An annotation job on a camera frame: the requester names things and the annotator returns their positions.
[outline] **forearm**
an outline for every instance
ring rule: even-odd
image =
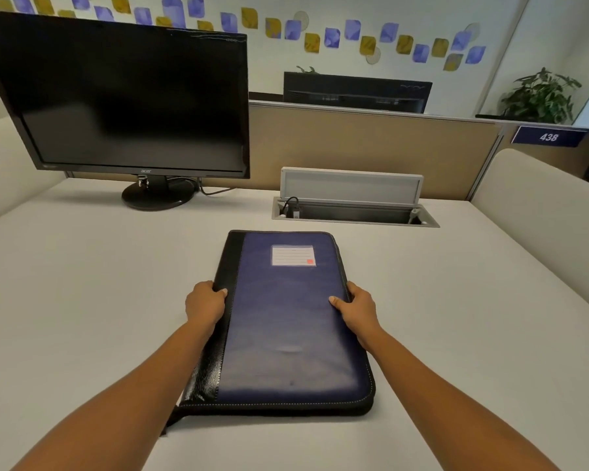
[[[140,366],[56,425],[14,471],[140,470],[209,332],[181,326]]]
[[[445,471],[557,470],[512,427],[440,378],[386,332],[367,341]]]

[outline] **circular decoration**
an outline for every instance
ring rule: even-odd
[[[301,22],[301,31],[305,31],[310,24],[310,17],[305,11],[298,11],[294,14],[293,19]]]
[[[367,62],[369,64],[377,64],[379,62],[379,58],[381,58],[381,57],[382,57],[382,51],[380,51],[377,46],[376,46],[375,52],[373,54],[369,54],[368,56],[365,56],[365,58],[367,58]]]
[[[480,35],[480,23],[471,23],[465,28],[465,31],[471,31],[470,41],[475,41]]]

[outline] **blue folder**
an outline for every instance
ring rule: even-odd
[[[231,231],[214,281],[222,288],[225,313],[168,425],[192,414],[370,410],[367,353],[328,301],[350,301],[330,234]]]

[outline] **desk power outlet box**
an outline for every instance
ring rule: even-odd
[[[439,228],[419,204],[422,184],[422,175],[283,167],[273,219]]]

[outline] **desk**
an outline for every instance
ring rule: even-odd
[[[564,470],[589,470],[589,305],[470,203],[440,229],[271,220],[272,191],[123,206],[67,179],[0,218],[0,469],[155,350],[216,271],[227,232],[325,230],[380,322]],[[146,470],[440,469],[377,364],[360,418],[187,418]]]

